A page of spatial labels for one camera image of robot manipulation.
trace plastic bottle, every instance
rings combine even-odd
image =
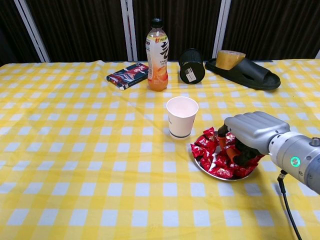
[[[151,21],[151,31],[145,41],[149,72],[148,83],[151,90],[162,91],[168,85],[167,61],[169,40],[162,30],[164,23],[160,18]]]

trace black cable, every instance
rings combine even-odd
[[[286,211],[288,213],[288,216],[290,218],[290,221],[292,223],[292,227],[293,227],[293,229],[295,231],[296,237],[298,238],[298,240],[302,240],[302,238],[300,236],[300,233],[298,231],[298,228],[296,226],[295,220],[292,217],[292,214],[291,214],[291,211],[290,211],[290,207],[289,207],[289,204],[288,204],[288,200],[287,200],[286,188],[285,188],[285,184],[284,184],[284,178],[285,178],[286,174],[287,174],[286,171],[281,170],[281,173],[278,176],[277,180],[279,182],[279,187],[280,187],[281,193],[283,195],[284,205],[285,205]]]

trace metal plate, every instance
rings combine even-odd
[[[218,135],[218,132],[217,131],[215,131],[214,132],[214,135],[215,136],[217,136]],[[220,147],[218,146],[217,148],[216,148],[216,150],[215,150],[215,153],[219,153],[220,152]],[[252,172],[250,172],[247,176],[245,176],[245,177],[238,177],[238,176],[233,176],[233,177],[231,177],[231,178],[228,178],[228,179],[226,179],[226,178],[222,178],[222,177],[219,177],[219,176],[215,176],[215,175],[212,175],[211,173],[209,173],[209,172],[207,172],[206,170],[204,170],[203,168],[202,168],[202,166],[200,165],[200,163],[197,161],[197,159],[195,159],[195,158],[193,158],[193,163],[197,166],[197,168],[199,168],[202,172],[204,172],[205,174],[207,174],[207,175],[209,175],[209,176],[211,176],[211,177],[213,177],[213,178],[215,178],[215,179],[219,179],[219,180],[222,180],[222,181],[228,181],[228,182],[234,182],[234,181],[238,181],[238,180],[242,180],[242,179],[246,179],[247,177],[249,177],[254,171],[255,171],[255,169],[253,169],[253,171]]]

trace paper cup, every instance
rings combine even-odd
[[[177,96],[166,103],[170,135],[174,139],[185,139],[191,134],[196,114],[197,102],[189,97]]]

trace black slipper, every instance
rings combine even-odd
[[[251,89],[273,90],[281,84],[277,75],[247,58],[244,58],[230,70],[216,67],[216,58],[213,58],[205,63],[205,68]]]

